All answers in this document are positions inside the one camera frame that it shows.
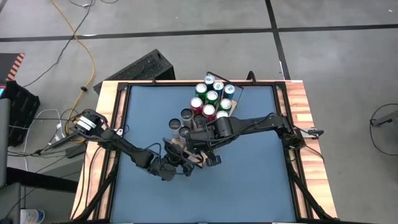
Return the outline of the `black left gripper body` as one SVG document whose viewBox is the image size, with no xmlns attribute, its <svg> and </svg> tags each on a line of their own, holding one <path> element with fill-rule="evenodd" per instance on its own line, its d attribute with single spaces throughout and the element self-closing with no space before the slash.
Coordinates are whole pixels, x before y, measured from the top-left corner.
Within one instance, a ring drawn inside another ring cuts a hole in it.
<svg viewBox="0 0 398 224">
<path fill-rule="evenodd" d="M 172 160 L 169 156 L 156 156 L 151 164 L 151 174 L 162 180 L 171 181 L 177 175 L 177 168 L 181 165 L 180 160 Z"/>
</svg>

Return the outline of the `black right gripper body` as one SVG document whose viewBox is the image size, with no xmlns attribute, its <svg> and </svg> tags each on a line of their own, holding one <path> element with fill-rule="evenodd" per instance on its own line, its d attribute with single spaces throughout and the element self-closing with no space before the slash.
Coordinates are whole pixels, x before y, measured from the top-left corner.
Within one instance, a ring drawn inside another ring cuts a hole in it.
<svg viewBox="0 0 398 224">
<path fill-rule="evenodd" d="M 202 131 L 193 131 L 186 138 L 186 148 L 190 152 L 212 151 L 218 148 L 216 124 L 206 125 Z"/>
</svg>

